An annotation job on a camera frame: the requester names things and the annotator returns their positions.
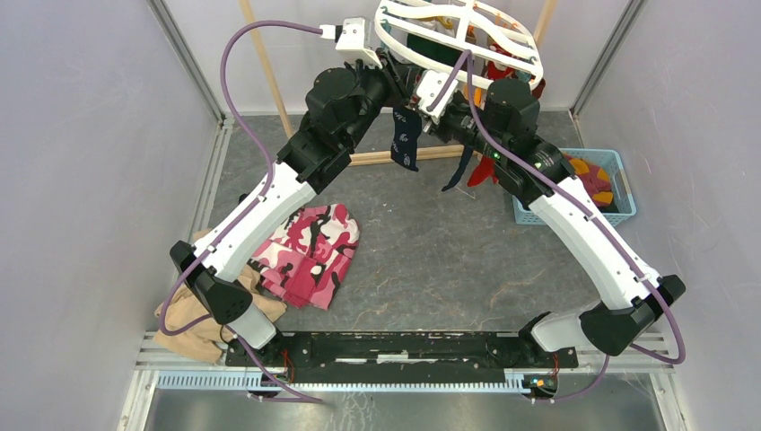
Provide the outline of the red santa sock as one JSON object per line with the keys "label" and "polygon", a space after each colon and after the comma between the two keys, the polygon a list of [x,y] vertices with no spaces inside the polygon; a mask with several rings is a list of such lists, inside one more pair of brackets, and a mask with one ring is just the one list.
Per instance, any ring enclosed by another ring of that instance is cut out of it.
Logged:
{"label": "red santa sock", "polygon": [[487,180],[490,180],[492,183],[498,182],[495,174],[495,160],[484,155],[480,159],[478,166],[471,172],[467,186],[473,188]]}

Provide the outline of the white oval clip hanger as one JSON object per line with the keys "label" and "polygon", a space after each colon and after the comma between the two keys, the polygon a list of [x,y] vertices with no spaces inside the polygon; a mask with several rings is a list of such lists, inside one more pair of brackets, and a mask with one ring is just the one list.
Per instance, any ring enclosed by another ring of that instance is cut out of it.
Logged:
{"label": "white oval clip hanger", "polygon": [[416,52],[398,40],[403,31],[528,75],[534,90],[544,77],[538,46],[518,20],[483,1],[381,1],[373,16],[374,32],[397,57],[424,69],[449,73],[451,66]]}

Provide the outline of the navy santa hat sock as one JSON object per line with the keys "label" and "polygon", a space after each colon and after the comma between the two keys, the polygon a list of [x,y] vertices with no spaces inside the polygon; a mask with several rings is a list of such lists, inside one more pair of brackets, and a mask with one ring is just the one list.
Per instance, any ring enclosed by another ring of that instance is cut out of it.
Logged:
{"label": "navy santa hat sock", "polygon": [[446,192],[448,190],[454,189],[459,182],[461,181],[463,175],[466,172],[466,169],[470,163],[470,160],[473,156],[474,149],[471,147],[465,146],[461,152],[457,168],[455,172],[451,175],[449,181],[446,183],[446,185],[441,189],[441,192]]}

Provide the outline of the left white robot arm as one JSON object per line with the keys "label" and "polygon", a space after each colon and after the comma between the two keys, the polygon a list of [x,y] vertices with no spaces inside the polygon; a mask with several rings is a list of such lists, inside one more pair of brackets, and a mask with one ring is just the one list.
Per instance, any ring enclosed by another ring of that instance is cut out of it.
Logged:
{"label": "left white robot arm", "polygon": [[381,66],[353,64],[327,69],[314,80],[307,113],[297,132],[268,162],[267,174],[217,227],[196,244],[178,241],[171,260],[210,318],[228,327],[259,365],[282,354],[275,325],[235,284],[255,249],[285,219],[323,191],[351,156],[384,107],[405,106],[425,69],[382,54]]}

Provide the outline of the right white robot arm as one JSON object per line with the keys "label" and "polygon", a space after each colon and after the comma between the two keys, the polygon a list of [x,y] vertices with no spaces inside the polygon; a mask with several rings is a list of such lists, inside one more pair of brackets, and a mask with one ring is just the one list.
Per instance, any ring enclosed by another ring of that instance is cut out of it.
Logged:
{"label": "right white robot arm", "polygon": [[538,216],[582,265],[599,300],[569,312],[549,312],[528,324],[520,359],[541,366],[563,347],[590,343],[618,356],[631,347],[667,364],[686,357],[671,305],[686,287],[662,276],[623,241],[591,202],[560,150],[537,136],[539,101],[517,79],[491,83],[478,108],[455,82],[435,77],[415,88],[432,133],[451,137],[494,159],[498,183]]}

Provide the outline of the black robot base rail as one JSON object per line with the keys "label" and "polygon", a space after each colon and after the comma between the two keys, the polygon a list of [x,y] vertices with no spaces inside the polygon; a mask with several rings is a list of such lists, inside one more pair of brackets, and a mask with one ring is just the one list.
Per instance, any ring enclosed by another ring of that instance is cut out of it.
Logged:
{"label": "black robot base rail", "polygon": [[248,354],[233,340],[225,363],[287,369],[292,383],[500,383],[508,370],[579,364],[572,347],[546,352],[518,332],[295,331]]}

